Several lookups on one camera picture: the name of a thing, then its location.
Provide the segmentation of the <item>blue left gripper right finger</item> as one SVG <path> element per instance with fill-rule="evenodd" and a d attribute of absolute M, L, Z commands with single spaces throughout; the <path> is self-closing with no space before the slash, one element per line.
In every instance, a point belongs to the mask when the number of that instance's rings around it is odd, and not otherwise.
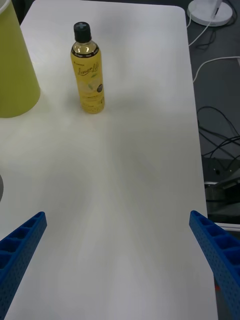
<path fill-rule="evenodd" d="M 193 210 L 189 226 L 212 270 L 234 320 L 240 318 L 240 241 Z"/>

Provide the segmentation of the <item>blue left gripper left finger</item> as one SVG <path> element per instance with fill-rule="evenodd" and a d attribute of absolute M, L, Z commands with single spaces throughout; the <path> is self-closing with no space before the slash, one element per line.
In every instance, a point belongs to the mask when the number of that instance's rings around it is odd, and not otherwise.
<path fill-rule="evenodd" d="M 40 211 L 0 241 L 1 320 L 10 308 L 46 227 L 46 215 Z"/>

